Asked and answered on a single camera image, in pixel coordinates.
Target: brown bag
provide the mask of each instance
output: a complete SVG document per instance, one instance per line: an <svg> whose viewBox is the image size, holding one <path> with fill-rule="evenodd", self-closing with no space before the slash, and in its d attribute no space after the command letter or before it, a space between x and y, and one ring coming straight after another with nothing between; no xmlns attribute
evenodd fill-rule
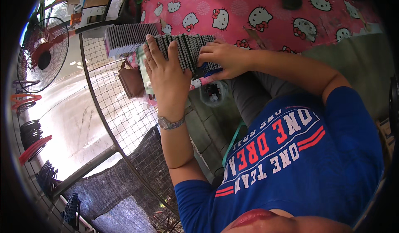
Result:
<svg viewBox="0 0 399 233"><path fill-rule="evenodd" d="M144 95L144 84L140 77L140 71L136 68L126 69L126 61L122 62L122 67L118 71L119 80L129 99L142 97Z"/></svg>

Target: blue t-shirt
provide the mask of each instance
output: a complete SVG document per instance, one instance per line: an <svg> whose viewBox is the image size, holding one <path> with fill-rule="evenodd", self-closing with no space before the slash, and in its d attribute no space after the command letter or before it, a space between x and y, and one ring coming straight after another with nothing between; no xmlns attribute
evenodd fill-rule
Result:
<svg viewBox="0 0 399 233"><path fill-rule="evenodd" d="M221 232L246 211L281 209L352 225L383 171L377 128L356 91L322 101L307 93L271 101L230 150L217 190L200 180L175 186L187 233Z"/></svg>

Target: electric fan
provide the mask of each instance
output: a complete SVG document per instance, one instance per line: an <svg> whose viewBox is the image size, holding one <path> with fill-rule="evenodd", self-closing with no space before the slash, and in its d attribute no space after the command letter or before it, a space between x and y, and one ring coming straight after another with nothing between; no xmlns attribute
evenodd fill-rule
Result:
<svg viewBox="0 0 399 233"><path fill-rule="evenodd" d="M37 84L22 89L37 93L48 87L65 62L68 46L68 28L61 19L49 17L28 25L18 57L17 78L20 83L36 81Z"/></svg>

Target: wristwatch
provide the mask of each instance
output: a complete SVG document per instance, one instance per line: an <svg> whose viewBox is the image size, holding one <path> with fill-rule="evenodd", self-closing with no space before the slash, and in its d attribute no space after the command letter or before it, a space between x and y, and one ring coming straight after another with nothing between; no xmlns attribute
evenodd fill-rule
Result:
<svg viewBox="0 0 399 233"><path fill-rule="evenodd" d="M171 130L181 126L184 123L184 116L181 120L170 122L165 117L158 116L158 124L164 130Z"/></svg>

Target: pink tablecloth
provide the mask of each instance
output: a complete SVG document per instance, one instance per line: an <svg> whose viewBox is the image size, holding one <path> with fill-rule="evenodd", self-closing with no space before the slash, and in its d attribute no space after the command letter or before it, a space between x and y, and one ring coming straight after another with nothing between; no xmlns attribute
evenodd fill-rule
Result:
<svg viewBox="0 0 399 233"><path fill-rule="evenodd" d="M379 22L371 9L352 0L302 1L299 10L289 11L281 0L144 0L141 21L154 23L161 17L167 23L162 33L214 35L256 48L254 41L243 41L248 38L245 26L257 30L267 49L287 47L296 53L359 33L363 22L356 9L366 22Z"/></svg>

